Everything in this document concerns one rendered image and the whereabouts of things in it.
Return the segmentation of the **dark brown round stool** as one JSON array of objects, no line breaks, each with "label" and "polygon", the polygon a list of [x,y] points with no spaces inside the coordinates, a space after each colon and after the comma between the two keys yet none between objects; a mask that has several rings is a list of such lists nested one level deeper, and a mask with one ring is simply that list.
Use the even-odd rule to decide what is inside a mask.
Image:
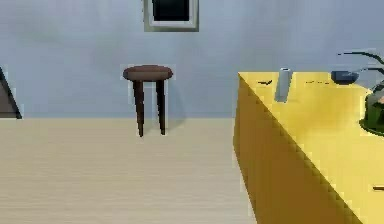
[{"label": "dark brown round stool", "polygon": [[144,83],[154,82],[156,84],[157,107],[159,116],[159,127],[161,134],[165,134],[165,81],[173,76],[169,67],[160,65],[140,65],[126,68],[123,77],[132,82],[137,125],[139,136],[144,133]]}]

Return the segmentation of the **green house plant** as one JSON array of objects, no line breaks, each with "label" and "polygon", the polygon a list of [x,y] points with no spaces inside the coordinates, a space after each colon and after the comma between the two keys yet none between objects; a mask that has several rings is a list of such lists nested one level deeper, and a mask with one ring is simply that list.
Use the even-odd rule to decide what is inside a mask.
[{"label": "green house plant", "polygon": [[[365,67],[362,71],[378,71],[384,76],[384,60],[379,55],[362,50],[347,51],[345,55],[347,54],[363,55],[377,60],[381,66]],[[384,137],[384,79],[365,97],[364,118],[359,121],[359,124],[365,131]]]}]

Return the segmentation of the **dark blue bowl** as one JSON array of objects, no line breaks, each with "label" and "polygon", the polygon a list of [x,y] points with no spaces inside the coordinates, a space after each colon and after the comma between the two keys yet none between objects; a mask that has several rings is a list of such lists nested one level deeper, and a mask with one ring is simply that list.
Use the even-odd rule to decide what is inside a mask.
[{"label": "dark blue bowl", "polygon": [[338,85],[349,85],[356,82],[359,78],[359,74],[351,71],[332,71],[331,79]]}]

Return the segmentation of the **pale grey tall cup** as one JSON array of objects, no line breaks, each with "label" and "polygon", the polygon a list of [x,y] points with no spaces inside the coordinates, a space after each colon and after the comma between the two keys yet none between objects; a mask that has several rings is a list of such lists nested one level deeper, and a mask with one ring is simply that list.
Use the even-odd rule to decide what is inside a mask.
[{"label": "pale grey tall cup", "polygon": [[275,100],[277,102],[287,101],[292,75],[293,72],[289,68],[281,68],[279,70],[279,76],[275,91]]}]

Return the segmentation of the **framed black wall picture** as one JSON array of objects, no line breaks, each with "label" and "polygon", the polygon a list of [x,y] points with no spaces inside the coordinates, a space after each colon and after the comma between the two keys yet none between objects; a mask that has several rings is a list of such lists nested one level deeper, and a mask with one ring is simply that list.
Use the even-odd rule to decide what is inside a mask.
[{"label": "framed black wall picture", "polygon": [[199,0],[142,0],[145,32],[198,32]]}]

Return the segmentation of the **yellow wooden table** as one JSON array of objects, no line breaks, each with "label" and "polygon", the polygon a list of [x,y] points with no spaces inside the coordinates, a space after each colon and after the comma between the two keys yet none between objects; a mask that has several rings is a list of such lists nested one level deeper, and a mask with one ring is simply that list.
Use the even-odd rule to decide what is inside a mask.
[{"label": "yellow wooden table", "polygon": [[233,146],[257,224],[384,224],[384,137],[359,125],[368,89],[296,72],[279,103],[277,73],[238,77]]}]

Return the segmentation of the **dark grey slanted furniture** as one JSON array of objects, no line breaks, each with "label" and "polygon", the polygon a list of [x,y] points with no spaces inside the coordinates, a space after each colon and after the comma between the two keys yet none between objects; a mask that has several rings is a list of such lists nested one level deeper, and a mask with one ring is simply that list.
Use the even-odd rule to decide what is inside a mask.
[{"label": "dark grey slanted furniture", "polygon": [[0,67],[0,118],[21,119],[22,115]]}]

